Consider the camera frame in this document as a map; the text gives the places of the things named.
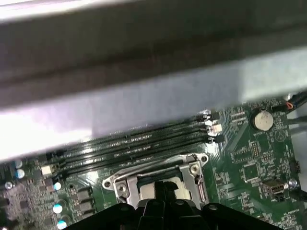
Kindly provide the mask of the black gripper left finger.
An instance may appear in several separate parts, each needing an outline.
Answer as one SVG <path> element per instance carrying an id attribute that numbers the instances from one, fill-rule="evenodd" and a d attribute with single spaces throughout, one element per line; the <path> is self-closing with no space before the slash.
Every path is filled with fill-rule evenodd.
<path id="1" fill-rule="evenodd" d="M 68 230 L 163 230 L 165 226 L 165 184 L 154 183 L 154 199 L 134 208 L 116 204 L 95 215 L 68 226 Z"/>

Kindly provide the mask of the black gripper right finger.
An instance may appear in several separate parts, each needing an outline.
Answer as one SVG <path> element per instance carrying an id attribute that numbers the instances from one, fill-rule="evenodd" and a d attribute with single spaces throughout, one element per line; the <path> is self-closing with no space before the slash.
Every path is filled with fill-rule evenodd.
<path id="1" fill-rule="evenodd" d="M 203 184 L 196 184 L 196 194 L 181 198 L 175 182 L 165 183 L 165 203 L 173 230 L 278 230 L 279 227 L 218 203 L 209 203 Z"/>

